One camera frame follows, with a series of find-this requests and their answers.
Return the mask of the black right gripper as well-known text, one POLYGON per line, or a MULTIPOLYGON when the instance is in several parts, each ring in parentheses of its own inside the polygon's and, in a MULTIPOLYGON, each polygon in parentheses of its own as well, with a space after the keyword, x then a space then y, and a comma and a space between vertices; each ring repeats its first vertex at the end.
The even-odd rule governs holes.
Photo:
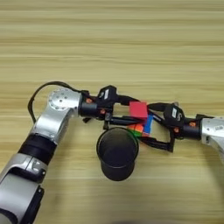
MULTIPOLYGON (((164 112, 169 106, 170 106, 170 103, 156 102, 156 103, 148 104, 147 108, 149 110, 164 112)), ((182 128, 177 128, 177 127, 171 128, 170 138, 171 138, 171 141, 169 143, 161 142, 161 141, 158 141, 156 138, 147 137, 147 136, 140 136, 139 140, 152 148, 173 152, 176 139, 178 140, 183 140, 185 138, 196 139, 196 140, 201 139, 200 124, 196 122, 189 122, 189 123, 186 123, 182 128)))

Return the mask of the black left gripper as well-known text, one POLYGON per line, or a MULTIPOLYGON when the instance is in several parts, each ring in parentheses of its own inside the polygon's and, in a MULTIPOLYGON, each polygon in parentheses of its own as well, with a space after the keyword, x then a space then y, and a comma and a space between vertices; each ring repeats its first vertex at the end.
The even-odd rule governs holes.
MULTIPOLYGON (((137 99, 127 95, 119 95, 117 101, 123 106, 129 106, 130 102, 137 102, 137 99)), ((142 119, 131 116, 112 116, 113 108, 111 106, 101 106, 99 103, 93 102, 90 99, 86 99, 81 103, 79 112, 80 116, 83 117, 82 121, 84 123, 88 123, 91 119, 104 121, 103 128, 105 130, 109 129, 109 123, 113 125, 129 126, 143 122, 142 119)))

